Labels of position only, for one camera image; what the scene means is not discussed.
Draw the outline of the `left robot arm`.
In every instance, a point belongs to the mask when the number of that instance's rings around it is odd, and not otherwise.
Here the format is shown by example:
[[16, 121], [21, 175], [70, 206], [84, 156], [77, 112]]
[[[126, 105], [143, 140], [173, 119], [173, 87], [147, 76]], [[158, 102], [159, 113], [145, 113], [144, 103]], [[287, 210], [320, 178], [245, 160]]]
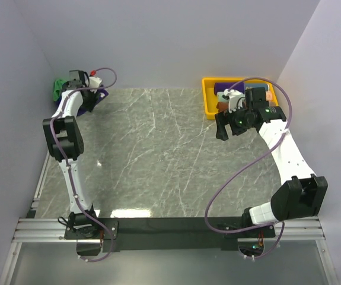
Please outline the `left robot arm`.
[[77, 124], [77, 114], [85, 100], [95, 102], [96, 94], [85, 89], [90, 86], [90, 79], [84, 71], [70, 71], [69, 81], [60, 88], [56, 112], [42, 123], [49, 154], [61, 168], [69, 196], [69, 217], [59, 217], [58, 222], [66, 227], [65, 236], [73, 239], [104, 236], [93, 203], [85, 191], [81, 172], [80, 155], [84, 153], [84, 141]]

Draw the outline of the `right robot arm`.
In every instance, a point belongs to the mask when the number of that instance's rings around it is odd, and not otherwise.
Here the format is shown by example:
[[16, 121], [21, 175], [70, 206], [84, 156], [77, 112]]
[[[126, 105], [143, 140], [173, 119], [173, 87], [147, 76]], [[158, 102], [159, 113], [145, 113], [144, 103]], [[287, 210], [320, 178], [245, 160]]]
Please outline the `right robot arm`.
[[243, 93], [226, 89], [218, 96], [228, 107], [215, 115], [216, 138], [228, 139], [227, 125], [233, 135], [254, 128], [268, 146], [281, 179], [281, 187], [269, 202], [244, 210], [242, 232], [254, 237], [263, 224], [317, 216], [328, 182], [325, 177], [317, 176], [303, 158], [281, 107], [270, 105], [263, 87]]

